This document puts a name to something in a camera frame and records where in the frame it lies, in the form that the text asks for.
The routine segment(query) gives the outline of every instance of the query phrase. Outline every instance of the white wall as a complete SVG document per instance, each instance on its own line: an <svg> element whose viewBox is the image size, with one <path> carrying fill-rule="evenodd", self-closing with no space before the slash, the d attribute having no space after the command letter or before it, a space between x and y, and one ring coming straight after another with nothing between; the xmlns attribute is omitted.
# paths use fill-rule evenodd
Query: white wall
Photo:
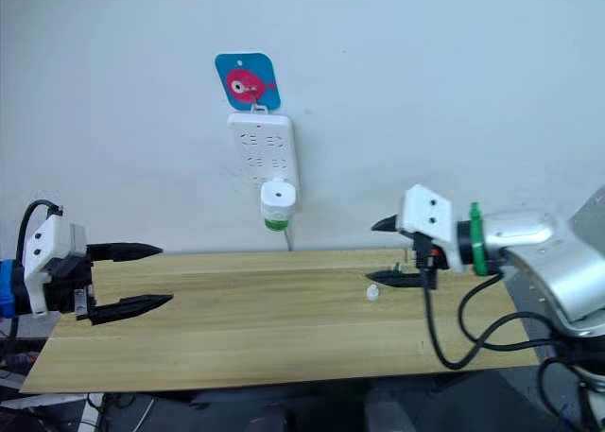
<svg viewBox="0 0 605 432"><path fill-rule="evenodd" d="M91 241L284 248L226 129L215 54L262 51L296 125L297 249L369 232L417 181L485 211L605 182L605 0L2 0L2 255L48 196Z"/></svg>

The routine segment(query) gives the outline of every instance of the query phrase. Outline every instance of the wooden table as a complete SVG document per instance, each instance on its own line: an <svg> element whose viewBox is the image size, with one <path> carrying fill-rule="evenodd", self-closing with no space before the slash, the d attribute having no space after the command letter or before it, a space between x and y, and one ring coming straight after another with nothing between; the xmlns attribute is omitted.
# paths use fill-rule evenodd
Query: wooden table
<svg viewBox="0 0 605 432"><path fill-rule="evenodd" d="M208 389L446 369L434 355L419 288L381 286L366 299L364 273L408 264L406 251L309 251L155 256L98 263L100 304L174 293L138 318L91 326L62 316L22 392ZM456 310L479 279L440 273L434 309L450 359L470 347ZM478 334L514 311L500 283L469 304ZM495 343L526 340L520 322ZM472 370L536 364L532 350L482 350Z"/></svg>

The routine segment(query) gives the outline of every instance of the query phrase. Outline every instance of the white power strip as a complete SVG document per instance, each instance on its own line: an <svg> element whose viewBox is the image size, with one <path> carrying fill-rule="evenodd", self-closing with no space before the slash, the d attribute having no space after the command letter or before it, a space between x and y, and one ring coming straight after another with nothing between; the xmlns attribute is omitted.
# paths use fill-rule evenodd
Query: white power strip
<svg viewBox="0 0 605 432"><path fill-rule="evenodd" d="M298 189L292 121L284 115L232 113L227 121L250 181L281 178Z"/></svg>

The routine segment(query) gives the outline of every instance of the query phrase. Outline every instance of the wooden board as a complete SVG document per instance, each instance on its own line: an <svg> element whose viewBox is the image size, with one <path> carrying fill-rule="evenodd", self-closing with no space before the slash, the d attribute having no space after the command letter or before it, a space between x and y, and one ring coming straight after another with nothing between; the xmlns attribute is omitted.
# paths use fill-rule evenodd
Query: wooden board
<svg viewBox="0 0 605 432"><path fill-rule="evenodd" d="M406 251L309 251L156 256L94 268L100 304L144 293L174 299L141 317L91 326L62 316L23 392L208 389L362 376L443 372L419 288L381 287L364 273L408 263ZM479 282L440 273L434 309L450 359L470 347L456 310ZM503 284L468 308L478 334L514 311ZM526 340L509 323L492 342ZM483 350L469 369L536 364L532 350Z"/></svg>

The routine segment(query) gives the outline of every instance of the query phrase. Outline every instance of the small white object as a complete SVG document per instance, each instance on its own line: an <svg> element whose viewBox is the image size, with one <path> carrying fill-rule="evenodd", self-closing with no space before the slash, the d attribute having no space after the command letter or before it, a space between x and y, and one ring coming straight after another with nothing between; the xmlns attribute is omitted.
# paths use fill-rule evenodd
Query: small white object
<svg viewBox="0 0 605 432"><path fill-rule="evenodd" d="M292 121L285 115L237 112L229 115L242 165L257 187L282 178L298 188Z"/></svg>
<svg viewBox="0 0 605 432"><path fill-rule="evenodd" d="M404 196L397 228L430 236L445 252L450 269L464 270L458 248L458 223L450 200L421 184L412 186Z"/></svg>
<svg viewBox="0 0 605 432"><path fill-rule="evenodd" d="M282 178L263 183L261 215L265 219L288 221L294 214L296 188Z"/></svg>
<svg viewBox="0 0 605 432"><path fill-rule="evenodd" d="M380 288L376 284L370 285L368 287L368 289L366 290L366 297L371 302L374 302L378 298L379 295L380 295Z"/></svg>
<svg viewBox="0 0 605 432"><path fill-rule="evenodd" d="M71 224L63 216L51 215L27 240L24 254L24 281L31 312L48 312L43 285L51 281L48 270L73 264L86 255L84 228Z"/></svg>

